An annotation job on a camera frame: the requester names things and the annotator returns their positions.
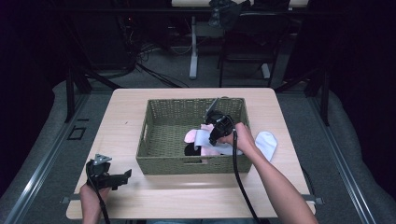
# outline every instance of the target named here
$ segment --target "chair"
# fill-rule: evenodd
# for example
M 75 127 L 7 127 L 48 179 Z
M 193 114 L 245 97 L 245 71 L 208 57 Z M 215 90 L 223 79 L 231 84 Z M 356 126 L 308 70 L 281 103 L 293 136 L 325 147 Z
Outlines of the chair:
M 242 12 L 230 31 L 224 32 L 219 56 L 219 87 L 222 87 L 224 62 L 257 63 L 258 70 L 271 64 L 268 87 L 276 67 L 280 43 L 290 27 L 290 20 L 282 15 L 266 12 Z

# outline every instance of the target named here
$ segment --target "dark background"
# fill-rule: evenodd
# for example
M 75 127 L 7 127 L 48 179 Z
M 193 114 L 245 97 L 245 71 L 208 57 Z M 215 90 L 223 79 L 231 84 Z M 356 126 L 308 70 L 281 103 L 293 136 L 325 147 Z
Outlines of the dark background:
M 54 100 L 51 89 L 65 80 L 68 56 L 91 66 L 87 55 L 90 50 L 81 52 L 70 45 L 73 41 L 66 41 L 70 36 L 64 35 L 56 17 L 43 10 L 46 6 L 21 0 L 2 1 L 0 6 L 0 146 L 5 158 L 0 167 L 0 194 L 19 171 L 48 117 Z M 347 44 L 337 53 L 330 69 L 331 90 L 342 101 L 355 127 L 364 162 L 377 183 L 396 198 L 395 3 L 316 0 L 310 5 L 312 10 L 336 11 L 346 7 L 351 7 L 356 17 L 303 22 L 286 78 L 318 66 L 332 48 L 339 27 L 354 21 L 353 29 L 346 35 Z M 114 24 L 107 26 L 112 30 Z M 119 41 L 114 38 L 113 35 L 109 41 Z M 125 54 L 121 45 L 107 50 Z M 106 60 L 104 53 L 94 55 Z

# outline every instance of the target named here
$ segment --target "human arm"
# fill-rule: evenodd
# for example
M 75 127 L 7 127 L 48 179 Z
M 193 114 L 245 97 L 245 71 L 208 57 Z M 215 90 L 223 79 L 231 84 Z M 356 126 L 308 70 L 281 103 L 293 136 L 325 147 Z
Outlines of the human arm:
M 104 202 L 106 202 L 110 190 L 111 188 L 99 189 L 99 194 L 101 195 Z M 95 191 L 87 184 L 84 184 L 79 189 L 79 197 L 81 200 L 82 223 L 98 223 L 100 220 L 102 209 L 100 207 L 99 199 Z
M 283 223 L 318 223 L 300 192 L 272 165 L 256 147 L 250 129 L 243 123 L 235 125 L 238 135 L 237 147 L 252 161 L 259 173 L 271 205 Z M 219 140 L 233 143 L 230 134 Z

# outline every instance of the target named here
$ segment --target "gray carpet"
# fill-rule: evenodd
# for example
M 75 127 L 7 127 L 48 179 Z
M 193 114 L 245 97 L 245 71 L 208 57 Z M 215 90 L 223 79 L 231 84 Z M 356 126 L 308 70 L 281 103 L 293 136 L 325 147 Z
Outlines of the gray carpet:
M 196 80 L 188 78 L 189 54 L 175 55 L 170 52 L 153 51 L 148 56 L 148 60 L 142 63 L 154 71 L 173 74 L 174 78 L 187 83 L 190 87 L 217 87 L 218 56 L 210 50 L 202 49 L 200 52 L 206 54 L 200 54 Z M 132 74 L 111 80 L 125 88 L 165 88 L 157 79 L 137 69 Z M 91 84 L 94 91 L 87 96 L 85 105 L 72 123 L 72 126 L 76 125 L 77 128 L 85 128 L 85 133 L 81 140 L 64 139 L 61 142 L 60 153 L 32 204 L 26 208 L 22 223 L 79 223 L 67 219 L 65 216 L 67 204 L 60 203 L 60 200 L 63 196 L 73 193 L 111 95 L 111 91 L 103 84 L 95 80 L 91 80 Z M 19 174 L 0 200 L 1 223 L 6 221 L 36 167 L 53 148 L 56 137 L 63 129 L 66 111 L 64 83 L 54 88 L 54 92 L 56 102 L 49 119 Z M 311 187 L 316 195 L 325 201 L 324 205 L 317 206 L 316 216 L 319 222 L 361 223 L 361 218 L 334 163 L 329 140 L 320 125 L 321 121 L 316 117 L 318 112 L 312 106 L 312 102 L 315 104 L 316 100 L 305 98 L 298 89 L 292 93 L 279 94 L 277 97 L 301 165 L 312 181 Z M 392 223 L 396 220 L 395 202 L 374 182 L 370 172 L 362 163 L 356 134 L 341 104 L 333 94 L 329 116 L 332 133 L 367 199 L 376 222 Z M 124 220 L 112 220 L 112 223 L 124 223 Z M 271 223 L 278 223 L 278 220 L 272 218 Z

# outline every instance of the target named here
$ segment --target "wicker basket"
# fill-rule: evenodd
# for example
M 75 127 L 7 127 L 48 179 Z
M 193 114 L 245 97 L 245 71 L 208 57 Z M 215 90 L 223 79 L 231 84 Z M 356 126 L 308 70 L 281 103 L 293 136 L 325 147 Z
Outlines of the wicker basket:
M 185 156 L 184 137 L 204 123 L 206 109 L 215 99 L 148 100 L 146 117 L 136 160 L 144 175 L 221 174 L 233 172 L 233 157 Z M 245 100 L 220 98 L 217 110 L 230 115 L 235 123 L 248 125 Z M 238 170 L 246 173 L 251 161 L 237 156 Z

